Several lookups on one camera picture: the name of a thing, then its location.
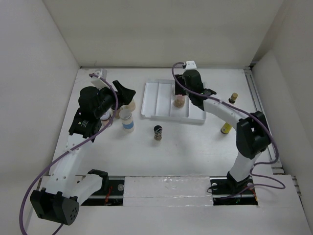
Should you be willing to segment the pink lid spice jar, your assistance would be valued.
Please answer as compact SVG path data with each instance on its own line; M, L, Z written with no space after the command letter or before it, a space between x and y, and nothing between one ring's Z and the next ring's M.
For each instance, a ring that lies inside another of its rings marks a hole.
M184 95L175 95L174 106L177 108L182 108L185 105L185 96Z

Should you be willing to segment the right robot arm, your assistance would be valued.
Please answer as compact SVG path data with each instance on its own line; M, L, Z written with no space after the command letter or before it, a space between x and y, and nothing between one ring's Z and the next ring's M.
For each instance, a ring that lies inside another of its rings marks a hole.
M274 143L265 115L260 111L248 113L217 98L214 90L205 88L196 69L173 74L173 78L176 94L188 96L194 106L217 116L236 131L238 155L235 163L226 175L226 182L213 187L213 192L222 189L227 197L244 192L258 157Z

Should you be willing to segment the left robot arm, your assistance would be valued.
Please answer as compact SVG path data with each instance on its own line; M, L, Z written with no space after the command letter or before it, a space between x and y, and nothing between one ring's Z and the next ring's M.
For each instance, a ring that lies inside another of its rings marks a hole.
M57 161L45 187L34 190L30 195L30 202L40 219L71 225L80 206L92 194L104 194L110 190L105 171L92 169L80 182L75 177L82 159L101 130L100 118L111 107L118 109L129 104L136 94L117 80L113 85L114 89L88 86L80 91L79 108L69 129L65 156Z

